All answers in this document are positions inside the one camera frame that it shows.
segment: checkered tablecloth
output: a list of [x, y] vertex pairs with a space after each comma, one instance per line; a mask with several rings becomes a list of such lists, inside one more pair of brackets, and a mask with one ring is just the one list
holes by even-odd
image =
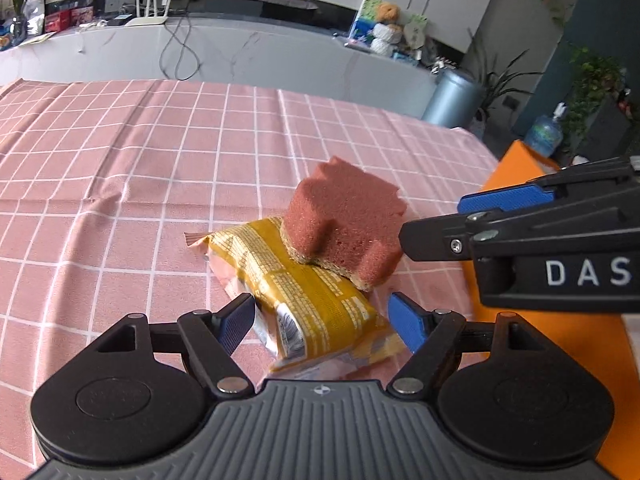
[[[0, 93], [0, 478], [42, 461], [32, 393], [130, 312], [174, 321], [228, 298], [184, 232], [280, 214], [332, 155], [398, 184], [408, 218], [455, 212], [496, 165], [470, 133], [247, 86], [17, 81]], [[377, 289], [468, 314], [455, 264], [402, 261]], [[178, 359], [159, 356], [179, 365]], [[259, 380], [249, 333], [234, 358]], [[388, 378], [403, 358], [362, 374]]]

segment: trash can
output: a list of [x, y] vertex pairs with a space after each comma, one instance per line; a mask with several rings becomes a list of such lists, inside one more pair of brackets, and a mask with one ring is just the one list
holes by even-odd
[[422, 120], [446, 128], [467, 128], [484, 98], [484, 87], [456, 69], [446, 68], [438, 74], [437, 88]]

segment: gray ribbed surface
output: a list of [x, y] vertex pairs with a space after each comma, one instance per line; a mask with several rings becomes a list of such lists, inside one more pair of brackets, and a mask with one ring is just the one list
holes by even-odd
[[270, 381], [224, 402], [188, 444], [147, 465], [83, 471], [49, 462], [33, 480], [610, 480], [595, 463], [558, 472], [500, 468], [467, 454], [426, 406], [385, 396], [373, 382]]

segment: barcode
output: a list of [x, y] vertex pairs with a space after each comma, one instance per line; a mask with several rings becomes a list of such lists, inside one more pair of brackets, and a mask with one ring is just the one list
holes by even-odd
[[305, 339], [295, 318], [282, 303], [278, 306], [278, 328], [280, 341], [287, 360], [303, 359], [305, 357]]

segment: silver rivet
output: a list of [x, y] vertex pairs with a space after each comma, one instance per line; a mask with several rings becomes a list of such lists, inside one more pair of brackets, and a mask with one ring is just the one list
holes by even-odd
[[497, 237], [498, 231], [496, 229], [489, 229], [488, 231], [482, 231], [477, 235], [474, 235], [474, 240], [476, 242], [484, 242], [486, 240], [491, 240], [492, 238]]
[[487, 211], [481, 211], [479, 213], [473, 213], [469, 215], [468, 217], [466, 217], [466, 219], [471, 220], [472, 222], [475, 222], [476, 220], [482, 218], [486, 214], [487, 214]]
[[414, 377], [396, 379], [392, 386], [396, 392], [403, 395], [416, 394], [424, 388], [422, 381]]
[[225, 377], [216, 386], [224, 394], [238, 394], [247, 389], [249, 383], [242, 377]]
[[451, 250], [456, 254], [460, 254], [462, 252], [462, 242], [460, 240], [454, 239], [451, 241]]

